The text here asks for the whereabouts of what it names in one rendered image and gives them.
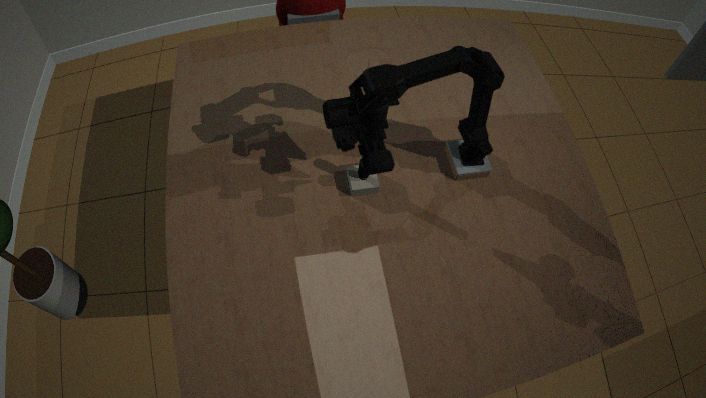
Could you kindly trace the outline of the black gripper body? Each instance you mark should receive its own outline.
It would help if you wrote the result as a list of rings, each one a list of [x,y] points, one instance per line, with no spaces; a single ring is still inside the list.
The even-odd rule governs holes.
[[[395,167],[394,158],[389,150],[384,150],[386,148],[383,140],[386,138],[384,129],[388,129],[389,126],[387,119],[379,126],[369,126],[360,118],[359,125],[366,140],[365,149],[367,153],[362,157],[366,174],[372,175],[393,171]]]

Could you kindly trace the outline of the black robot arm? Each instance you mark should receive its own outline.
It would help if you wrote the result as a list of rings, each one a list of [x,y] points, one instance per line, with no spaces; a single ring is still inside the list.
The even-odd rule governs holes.
[[[491,53],[475,47],[454,46],[408,64],[382,64],[364,70],[348,86],[350,97],[323,104],[325,123],[331,128],[337,149],[348,151],[355,148],[357,141],[366,144],[360,118],[369,126],[379,126],[385,122],[389,106],[399,105],[398,99],[407,89],[458,72],[468,74],[474,81],[468,118],[459,120],[458,129],[464,139],[459,154],[464,166],[484,165],[483,158],[493,152],[486,127],[492,95],[500,89],[505,76]]]

